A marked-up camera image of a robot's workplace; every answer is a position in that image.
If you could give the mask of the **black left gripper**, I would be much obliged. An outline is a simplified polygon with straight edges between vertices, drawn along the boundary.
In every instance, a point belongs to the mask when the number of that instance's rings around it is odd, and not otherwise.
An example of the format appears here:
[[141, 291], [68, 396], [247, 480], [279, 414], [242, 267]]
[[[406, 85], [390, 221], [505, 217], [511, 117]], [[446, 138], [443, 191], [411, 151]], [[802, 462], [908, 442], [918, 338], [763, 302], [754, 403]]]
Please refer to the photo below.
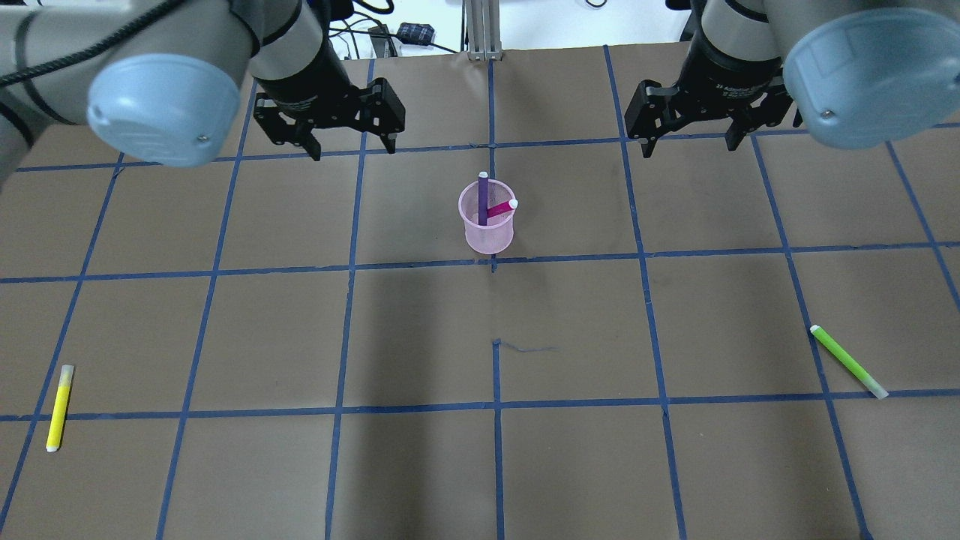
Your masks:
[[275, 145], [301, 148], [319, 163], [322, 145], [316, 129], [349, 128], [378, 136], [389, 155], [397, 154], [398, 134], [406, 127], [406, 109], [383, 76], [367, 88], [350, 82], [345, 67], [325, 45], [290, 76], [269, 79], [254, 73], [257, 93], [253, 118]]

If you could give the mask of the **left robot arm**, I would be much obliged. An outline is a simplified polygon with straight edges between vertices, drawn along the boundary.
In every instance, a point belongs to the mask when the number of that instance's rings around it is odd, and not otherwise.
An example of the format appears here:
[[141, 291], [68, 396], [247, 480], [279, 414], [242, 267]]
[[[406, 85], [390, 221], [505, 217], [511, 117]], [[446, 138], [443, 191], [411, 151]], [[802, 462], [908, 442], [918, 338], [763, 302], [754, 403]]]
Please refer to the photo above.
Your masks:
[[330, 41], [349, 1], [89, 1], [2, 4], [2, 178], [52, 125], [86, 125], [127, 156], [201, 167], [222, 150], [244, 76], [275, 145], [322, 156], [318, 129], [378, 136], [406, 110], [387, 79], [350, 82]]

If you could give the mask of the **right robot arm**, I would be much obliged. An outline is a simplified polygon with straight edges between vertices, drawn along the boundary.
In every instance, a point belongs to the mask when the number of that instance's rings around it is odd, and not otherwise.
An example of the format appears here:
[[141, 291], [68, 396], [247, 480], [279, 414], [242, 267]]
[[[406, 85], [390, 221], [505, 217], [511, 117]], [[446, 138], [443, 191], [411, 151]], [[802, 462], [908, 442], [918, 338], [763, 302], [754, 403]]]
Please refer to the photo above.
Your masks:
[[666, 134], [729, 119], [733, 151], [795, 110], [817, 143], [868, 149], [959, 105], [956, 1], [669, 1], [693, 35], [672, 85], [644, 79], [625, 133], [650, 158]]

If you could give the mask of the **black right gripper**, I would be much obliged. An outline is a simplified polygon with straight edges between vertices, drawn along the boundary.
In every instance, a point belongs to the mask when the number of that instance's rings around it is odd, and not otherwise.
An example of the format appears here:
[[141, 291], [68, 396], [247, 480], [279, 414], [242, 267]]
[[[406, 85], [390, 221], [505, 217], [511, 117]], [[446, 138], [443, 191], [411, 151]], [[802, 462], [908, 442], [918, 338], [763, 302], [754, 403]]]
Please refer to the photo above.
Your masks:
[[694, 37], [674, 85], [638, 83], [624, 113], [625, 131], [639, 141], [642, 158], [651, 158], [665, 134], [695, 122], [730, 119], [724, 143], [734, 152], [758, 128], [781, 124], [793, 103], [778, 58], [734, 58], [705, 37]]

